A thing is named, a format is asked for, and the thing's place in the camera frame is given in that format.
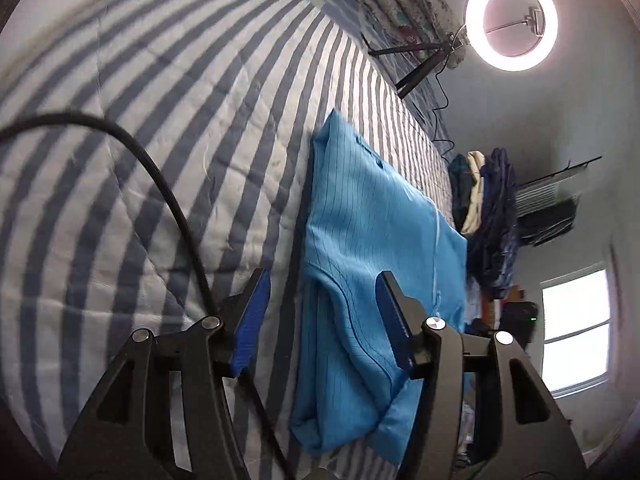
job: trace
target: silver bolt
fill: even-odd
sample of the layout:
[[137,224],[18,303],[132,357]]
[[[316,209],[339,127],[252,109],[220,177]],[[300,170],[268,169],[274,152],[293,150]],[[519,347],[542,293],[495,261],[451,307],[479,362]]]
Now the silver bolt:
[[136,343],[142,343],[143,341],[146,341],[147,339],[149,339],[149,330],[147,330],[146,328],[141,328],[139,330],[136,330],[131,336],[131,338]]
[[502,343],[503,345],[510,345],[511,343],[513,343],[513,336],[509,332],[505,332],[504,330],[497,332],[495,334],[495,338],[499,343]]
[[209,316],[202,320],[202,327],[207,330],[213,330],[220,326],[220,318],[216,316]]
[[444,319],[440,319],[439,317],[428,317],[425,323],[432,330],[442,330],[447,325]]

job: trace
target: bed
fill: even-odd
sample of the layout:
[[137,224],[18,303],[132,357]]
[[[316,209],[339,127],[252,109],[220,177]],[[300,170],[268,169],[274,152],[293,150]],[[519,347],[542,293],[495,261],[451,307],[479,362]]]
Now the bed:
[[[322,466],[340,478],[392,478],[395,468],[364,441],[312,458],[288,429],[300,203],[310,138],[332,109],[452,224],[449,177],[428,121],[397,98],[344,9],[335,18],[331,7],[102,0],[2,78],[0,124],[74,108],[134,134],[172,186],[216,298],[242,289],[255,267],[271,269],[254,380],[297,476]],[[0,394],[54,465],[131,332],[182,330],[204,311],[171,214],[112,139],[51,128],[0,146],[0,210]],[[252,478],[280,478],[248,404],[233,381],[225,387]]]

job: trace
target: window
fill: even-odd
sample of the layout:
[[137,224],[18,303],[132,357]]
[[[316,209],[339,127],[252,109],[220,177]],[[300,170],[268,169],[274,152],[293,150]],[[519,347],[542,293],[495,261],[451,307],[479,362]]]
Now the window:
[[602,266],[542,284],[542,380],[555,397],[599,384],[609,361],[609,292]]

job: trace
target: folded blue garment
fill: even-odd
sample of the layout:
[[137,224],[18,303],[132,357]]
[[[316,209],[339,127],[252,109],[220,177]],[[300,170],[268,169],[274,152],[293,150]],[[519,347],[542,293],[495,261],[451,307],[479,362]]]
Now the folded blue garment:
[[396,365],[376,305],[391,270],[427,314],[463,328],[466,241],[335,110],[313,140],[300,363],[290,428],[320,454],[369,435],[402,460],[422,381]]

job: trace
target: glowing ring light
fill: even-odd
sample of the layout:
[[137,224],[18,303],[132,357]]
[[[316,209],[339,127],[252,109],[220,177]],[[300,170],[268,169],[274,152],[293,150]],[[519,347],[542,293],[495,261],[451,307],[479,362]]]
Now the glowing ring light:
[[545,15],[545,31],[540,42],[522,56],[498,54],[484,32],[484,12],[489,0],[469,0],[466,4],[466,34],[471,45],[488,64],[517,72],[536,66],[551,52],[558,36],[558,13],[552,0],[538,0]]

